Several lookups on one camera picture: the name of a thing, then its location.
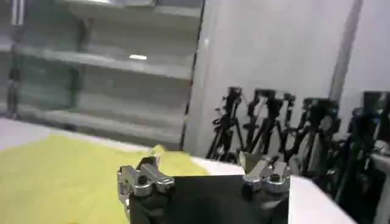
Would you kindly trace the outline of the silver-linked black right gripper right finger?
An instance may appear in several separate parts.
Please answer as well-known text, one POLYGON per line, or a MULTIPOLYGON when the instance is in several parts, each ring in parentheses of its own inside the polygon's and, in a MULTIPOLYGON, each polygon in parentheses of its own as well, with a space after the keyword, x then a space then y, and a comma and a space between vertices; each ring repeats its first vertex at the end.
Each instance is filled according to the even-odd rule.
POLYGON ((278 156, 253 155, 240 152, 238 162, 244 169, 243 181, 251 191, 265 190, 271 194, 289 191, 291 171, 278 156))

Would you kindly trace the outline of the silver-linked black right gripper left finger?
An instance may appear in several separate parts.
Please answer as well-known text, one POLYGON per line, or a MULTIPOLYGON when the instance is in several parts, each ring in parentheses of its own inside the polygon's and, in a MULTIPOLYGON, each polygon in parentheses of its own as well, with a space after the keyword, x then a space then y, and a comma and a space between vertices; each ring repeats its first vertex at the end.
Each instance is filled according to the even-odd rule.
POLYGON ((117 176, 118 200, 126 213, 130 213, 130 198, 148 198, 153 193, 170 194, 175 187, 175 178, 159 169, 159 156, 143 157, 137 166, 120 166, 117 176))

